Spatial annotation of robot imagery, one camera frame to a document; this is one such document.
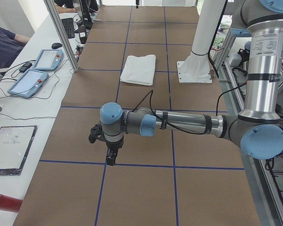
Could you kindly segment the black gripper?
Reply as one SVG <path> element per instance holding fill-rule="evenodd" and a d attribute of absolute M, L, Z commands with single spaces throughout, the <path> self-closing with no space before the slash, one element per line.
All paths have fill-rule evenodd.
<path fill-rule="evenodd" d="M 136 8 L 139 8 L 140 0 L 136 0 L 135 3 L 136 3 Z"/>
<path fill-rule="evenodd" d="M 117 142 L 107 141 L 106 145 L 108 147 L 108 154 L 106 156 L 107 165 L 114 166 L 115 163 L 116 163 L 118 150 L 119 150 L 119 148 L 122 148 L 122 146 L 123 146 L 123 140 L 119 140 Z"/>

